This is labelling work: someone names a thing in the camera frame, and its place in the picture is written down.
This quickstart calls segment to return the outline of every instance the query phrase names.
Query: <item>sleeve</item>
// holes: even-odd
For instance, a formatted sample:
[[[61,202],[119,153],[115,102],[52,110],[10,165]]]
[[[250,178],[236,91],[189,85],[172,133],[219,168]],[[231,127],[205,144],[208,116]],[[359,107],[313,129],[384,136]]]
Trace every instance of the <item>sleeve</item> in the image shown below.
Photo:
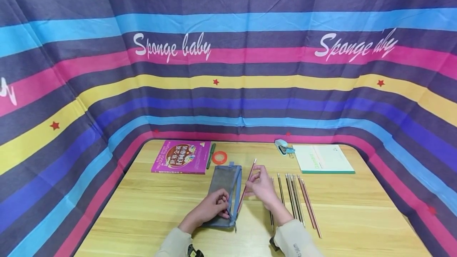
[[[275,244],[286,257],[323,257],[311,235],[298,220],[292,220],[276,229]]]
[[[192,244],[192,236],[189,233],[173,228],[154,257],[187,257],[190,244]]]

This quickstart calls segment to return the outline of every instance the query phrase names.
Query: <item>blue stripe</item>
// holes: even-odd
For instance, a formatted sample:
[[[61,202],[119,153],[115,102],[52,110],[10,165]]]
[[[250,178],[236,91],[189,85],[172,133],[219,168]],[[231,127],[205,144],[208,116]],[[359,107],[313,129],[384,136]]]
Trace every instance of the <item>blue stripe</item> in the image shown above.
[[[208,116],[177,116],[177,117],[154,117],[141,116],[133,119],[116,131],[108,140],[106,148],[93,162],[84,170],[75,186],[68,194],[57,204],[57,206],[35,227],[21,243],[12,251],[10,256],[32,256],[47,241],[52,233],[59,227],[65,217],[74,208],[77,201],[81,198],[87,186],[90,184],[95,175],[108,163],[112,158],[110,149],[115,149],[121,141],[135,128],[141,125],[221,125],[226,127],[299,127],[299,128],[319,128],[319,129],[337,129],[341,127],[355,127],[372,133],[375,137],[383,142],[385,148],[400,161],[407,170],[419,181],[426,180],[424,186],[437,195],[443,203],[457,215],[457,193],[452,191],[439,178],[426,169],[418,160],[409,152],[403,149],[390,133],[385,131],[379,125],[362,119],[335,119],[332,121],[317,121],[310,119],[294,118],[226,118],[226,117],[208,117]]]
[[[0,57],[42,44],[106,38],[126,32],[200,33],[246,31],[382,31],[389,28],[457,31],[457,8],[382,12],[239,14],[124,14],[102,19],[33,21],[0,28],[0,38],[19,38],[0,49]]]
[[[0,203],[0,233],[38,202],[73,167],[79,155],[101,136],[102,131],[89,128],[66,151],[31,182]]]
[[[346,101],[315,101],[302,100],[298,98],[288,99],[219,99],[219,98],[195,98],[164,100],[159,98],[137,98],[128,101],[120,106],[114,107],[96,118],[96,124],[105,129],[115,119],[126,115],[140,107],[160,106],[161,109],[192,109],[193,107],[214,107],[223,106],[224,109],[299,109],[306,111],[341,112],[348,109],[357,109],[367,112],[376,112],[384,115],[412,140],[422,145],[438,157],[452,170],[457,171],[457,164],[452,163],[453,157],[457,157],[457,150],[447,142],[437,137],[432,132],[416,123],[406,113],[391,106],[390,104],[374,102],[364,98],[353,98]],[[4,212],[4,218],[0,220],[0,233],[9,227],[24,212],[30,209],[41,199],[59,180],[61,180],[72,168],[80,153],[84,152],[93,142],[100,138],[103,130],[92,128],[81,134],[75,142],[52,163],[43,170],[39,176],[20,188],[14,194],[0,203],[0,212]]]
[[[268,99],[221,99],[221,98],[195,98],[192,100],[162,100],[160,98],[137,98],[115,107],[111,111],[102,113],[96,118],[97,124],[105,128],[117,117],[127,114],[132,109],[139,107],[159,106],[161,109],[193,109],[198,107],[224,108],[224,109],[299,109],[306,111],[340,112],[343,110],[357,109],[366,112],[376,112],[384,115],[398,125],[412,140],[427,149],[440,159],[454,172],[457,172],[457,163],[452,159],[457,157],[457,149],[452,145],[428,131],[422,125],[411,119],[405,112],[396,107],[367,100],[352,98],[345,101],[316,101],[302,100],[300,98],[268,98]]]

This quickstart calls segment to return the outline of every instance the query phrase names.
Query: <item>green notebook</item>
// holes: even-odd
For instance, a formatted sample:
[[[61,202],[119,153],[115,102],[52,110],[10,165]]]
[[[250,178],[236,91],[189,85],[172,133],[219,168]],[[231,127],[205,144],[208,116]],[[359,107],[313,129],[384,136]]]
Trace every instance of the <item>green notebook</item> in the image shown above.
[[[304,174],[355,174],[338,145],[294,145]]]

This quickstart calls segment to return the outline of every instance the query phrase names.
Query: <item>blue stapler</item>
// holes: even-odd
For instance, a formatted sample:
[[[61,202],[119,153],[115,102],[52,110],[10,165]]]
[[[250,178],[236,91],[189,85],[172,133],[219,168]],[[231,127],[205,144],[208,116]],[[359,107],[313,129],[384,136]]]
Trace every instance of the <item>blue stapler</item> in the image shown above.
[[[288,143],[285,142],[283,139],[275,140],[275,145],[281,155],[286,156],[289,155],[290,158],[294,157],[295,149],[292,147],[288,147]]]

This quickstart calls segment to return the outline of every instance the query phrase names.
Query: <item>striped fabric backdrop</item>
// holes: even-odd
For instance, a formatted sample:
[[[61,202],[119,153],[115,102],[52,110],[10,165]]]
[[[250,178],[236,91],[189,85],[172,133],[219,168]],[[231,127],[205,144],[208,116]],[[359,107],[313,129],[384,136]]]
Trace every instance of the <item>striped fabric backdrop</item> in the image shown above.
[[[150,139],[357,148],[457,256],[457,0],[0,0],[0,256],[71,256]]]

